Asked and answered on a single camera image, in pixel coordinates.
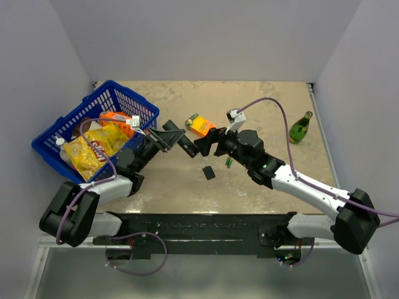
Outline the black battery cover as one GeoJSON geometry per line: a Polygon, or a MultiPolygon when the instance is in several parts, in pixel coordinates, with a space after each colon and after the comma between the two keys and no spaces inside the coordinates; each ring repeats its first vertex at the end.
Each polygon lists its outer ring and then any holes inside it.
{"type": "Polygon", "coordinates": [[[215,175],[215,173],[214,173],[214,171],[213,171],[211,166],[205,166],[202,169],[202,171],[203,171],[203,173],[204,173],[204,175],[205,175],[207,180],[214,179],[216,177],[216,175],[215,175]]]}

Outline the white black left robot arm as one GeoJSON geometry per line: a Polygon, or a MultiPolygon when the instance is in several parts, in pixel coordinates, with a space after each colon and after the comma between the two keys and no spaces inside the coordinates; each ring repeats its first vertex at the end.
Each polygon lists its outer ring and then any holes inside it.
{"type": "Polygon", "coordinates": [[[41,231],[56,238],[57,244],[77,247],[89,236],[107,237],[114,244],[128,240],[129,229],[114,215],[97,214],[100,203],[134,195],[144,177],[140,171],[159,152],[167,152],[185,137],[185,130],[164,126],[163,131],[147,129],[140,146],[116,154],[113,176],[88,184],[67,181],[61,185],[39,221],[41,231]]]}

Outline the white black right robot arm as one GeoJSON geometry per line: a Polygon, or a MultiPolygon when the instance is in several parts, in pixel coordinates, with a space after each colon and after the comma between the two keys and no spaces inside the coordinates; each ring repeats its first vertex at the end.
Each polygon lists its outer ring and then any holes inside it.
{"type": "Polygon", "coordinates": [[[334,240],[346,251],[360,255],[380,225],[370,196],[361,189],[349,192],[328,186],[293,170],[264,149],[254,130],[239,133],[213,128],[195,140],[202,156],[217,145],[215,156],[228,155],[244,166],[258,185],[294,196],[321,211],[320,215],[296,214],[278,228],[277,236],[286,245],[298,238],[334,240]]]}

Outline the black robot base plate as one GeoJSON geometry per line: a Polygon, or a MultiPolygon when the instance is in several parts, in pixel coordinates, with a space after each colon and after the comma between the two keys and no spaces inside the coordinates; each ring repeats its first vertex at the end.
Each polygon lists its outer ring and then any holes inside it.
{"type": "Polygon", "coordinates": [[[299,239],[287,229],[294,213],[287,214],[119,214],[122,226],[117,239],[94,238],[95,245],[132,245],[132,258],[148,259],[152,254],[255,255],[274,258],[283,254],[299,259],[299,239]]]}

